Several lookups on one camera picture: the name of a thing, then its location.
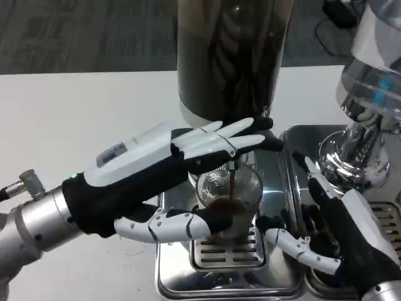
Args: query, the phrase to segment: metal connector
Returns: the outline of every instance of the metal connector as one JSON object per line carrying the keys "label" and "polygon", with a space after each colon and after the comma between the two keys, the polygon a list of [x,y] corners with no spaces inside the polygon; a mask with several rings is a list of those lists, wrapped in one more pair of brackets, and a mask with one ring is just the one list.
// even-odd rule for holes
{"label": "metal connector", "polygon": [[46,190],[33,169],[19,175],[19,181],[0,189],[0,201],[10,199],[27,191],[37,201],[46,194]]}
{"label": "metal connector", "polygon": [[241,165],[241,159],[228,161],[227,162],[227,170],[228,171],[236,171],[239,169],[240,165]]}

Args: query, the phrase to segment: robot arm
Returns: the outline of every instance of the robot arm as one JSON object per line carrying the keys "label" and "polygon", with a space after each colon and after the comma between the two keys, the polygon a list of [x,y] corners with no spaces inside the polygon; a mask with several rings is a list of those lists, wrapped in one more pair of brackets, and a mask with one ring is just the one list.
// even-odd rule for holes
{"label": "robot arm", "polygon": [[160,125],[102,152],[89,169],[47,193],[31,171],[22,174],[0,190],[0,201],[23,191],[33,197],[0,214],[0,285],[43,252],[82,233],[106,238],[117,231],[155,243],[192,240],[230,227],[230,213],[164,212],[143,202],[186,181],[188,172],[211,171],[255,148],[283,148],[274,137],[244,135],[252,123],[248,118],[222,128],[222,122],[214,122],[179,132]]}
{"label": "robot arm", "polygon": [[338,275],[356,288],[362,300],[380,299],[385,295],[399,298],[400,261],[367,200],[354,189],[340,198],[310,158],[295,153],[294,159],[308,173],[309,191],[340,246],[341,258],[327,258],[312,252],[309,237],[295,239],[280,229],[274,219],[262,217],[256,224],[266,232],[266,239],[299,262]]}

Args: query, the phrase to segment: gray carpet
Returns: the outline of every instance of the gray carpet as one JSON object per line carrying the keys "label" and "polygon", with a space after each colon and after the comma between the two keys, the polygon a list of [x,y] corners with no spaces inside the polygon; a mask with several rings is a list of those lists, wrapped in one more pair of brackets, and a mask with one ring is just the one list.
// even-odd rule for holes
{"label": "gray carpet", "polygon": [[[283,66],[346,62],[354,32],[294,0]],[[0,74],[175,70],[174,0],[1,0]]]}

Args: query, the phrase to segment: drip tray grate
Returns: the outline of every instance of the drip tray grate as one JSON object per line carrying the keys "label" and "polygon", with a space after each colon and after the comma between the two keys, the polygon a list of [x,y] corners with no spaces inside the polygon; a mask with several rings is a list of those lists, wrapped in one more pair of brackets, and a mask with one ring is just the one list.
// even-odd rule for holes
{"label": "drip tray grate", "polygon": [[257,268],[266,262],[262,236],[254,225],[240,242],[220,244],[203,238],[193,241],[191,247],[198,269]]}
{"label": "drip tray grate", "polygon": [[401,259],[401,218],[398,207],[392,203],[370,203],[373,213],[386,232],[398,258]]}

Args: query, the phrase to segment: white table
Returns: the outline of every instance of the white table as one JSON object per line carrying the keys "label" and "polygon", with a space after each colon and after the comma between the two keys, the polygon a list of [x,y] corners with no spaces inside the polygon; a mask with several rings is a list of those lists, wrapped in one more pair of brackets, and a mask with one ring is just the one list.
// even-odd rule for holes
{"label": "white table", "polygon": [[[297,124],[348,122],[335,100],[342,66],[283,68],[274,98],[273,132]],[[47,189],[83,170],[95,156],[160,121],[186,126],[177,74],[81,73],[0,76],[0,186],[34,168]],[[0,204],[7,211],[28,196]],[[97,235],[44,254],[11,283],[10,301],[159,299],[155,247]]]}

